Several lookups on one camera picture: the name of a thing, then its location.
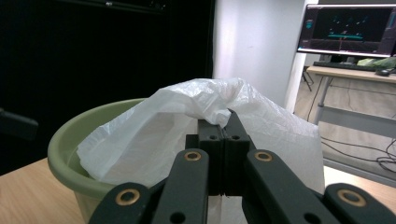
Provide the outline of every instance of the computer mouse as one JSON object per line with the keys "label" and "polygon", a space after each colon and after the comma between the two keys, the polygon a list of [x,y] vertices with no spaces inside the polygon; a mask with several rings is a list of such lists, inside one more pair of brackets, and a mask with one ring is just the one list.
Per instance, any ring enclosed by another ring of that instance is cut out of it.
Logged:
{"label": "computer mouse", "polygon": [[390,71],[387,69],[378,69],[375,71],[376,75],[379,75],[381,77],[388,77],[390,74]]}

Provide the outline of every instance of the white plastic bag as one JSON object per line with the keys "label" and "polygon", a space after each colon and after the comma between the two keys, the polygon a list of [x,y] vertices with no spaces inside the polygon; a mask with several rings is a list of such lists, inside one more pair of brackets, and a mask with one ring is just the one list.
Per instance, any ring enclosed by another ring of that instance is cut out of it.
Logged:
{"label": "white plastic bag", "polygon": [[[231,115],[228,108],[237,113],[256,148],[274,151],[307,187],[323,192],[318,126],[294,116],[236,77],[197,78],[159,89],[81,142],[81,165],[98,181],[131,181],[151,187],[169,175],[176,154],[184,149],[186,134],[197,132],[197,119],[224,127]],[[231,207],[221,210],[221,217],[213,217],[212,223],[220,223],[219,218],[227,223],[229,216],[241,219],[233,223],[244,223],[242,211],[238,215],[232,208],[239,200],[212,199]],[[212,205],[210,209],[209,215],[219,211]]]}

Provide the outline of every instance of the desk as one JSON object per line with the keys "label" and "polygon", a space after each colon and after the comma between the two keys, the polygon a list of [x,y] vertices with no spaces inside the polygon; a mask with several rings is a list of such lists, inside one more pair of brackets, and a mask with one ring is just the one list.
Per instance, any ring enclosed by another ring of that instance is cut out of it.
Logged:
{"label": "desk", "polygon": [[[396,137],[395,119],[382,118],[360,112],[329,107],[325,106],[324,104],[326,93],[333,77],[396,84],[396,76],[381,77],[375,75],[374,72],[363,72],[320,66],[310,66],[307,69],[307,72],[325,77],[324,89],[319,98],[318,110],[314,119],[315,124],[318,125],[320,121],[324,121],[330,124],[335,124],[367,133],[379,134],[389,138]],[[360,175],[369,179],[373,179],[374,181],[396,187],[396,180],[390,179],[388,177],[372,174],[362,169],[355,168],[335,160],[330,160],[326,158],[326,156],[324,158],[324,162],[326,165],[335,167],[339,170],[347,171],[354,175]]]}
{"label": "desk", "polygon": [[[326,186],[348,183],[366,190],[396,214],[396,189],[346,174],[324,169]],[[0,223],[83,224],[74,193],[50,172],[47,159],[0,176]]]}

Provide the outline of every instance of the computer monitor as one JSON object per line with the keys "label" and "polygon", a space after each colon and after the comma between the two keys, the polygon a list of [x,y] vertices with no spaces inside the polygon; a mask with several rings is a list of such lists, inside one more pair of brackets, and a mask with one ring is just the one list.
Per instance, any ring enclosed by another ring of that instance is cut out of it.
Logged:
{"label": "computer monitor", "polygon": [[394,56],[396,5],[307,5],[297,52]]}

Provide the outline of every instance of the green bucket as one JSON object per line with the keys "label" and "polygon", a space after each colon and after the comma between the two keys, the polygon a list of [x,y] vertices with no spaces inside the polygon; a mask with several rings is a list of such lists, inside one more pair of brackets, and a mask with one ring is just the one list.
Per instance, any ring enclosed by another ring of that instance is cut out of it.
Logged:
{"label": "green bucket", "polygon": [[49,142],[48,161],[53,175],[75,192],[79,209],[86,223],[105,195],[115,186],[92,179],[79,163],[78,144],[97,127],[103,125],[144,98],[101,105],[66,122]]}

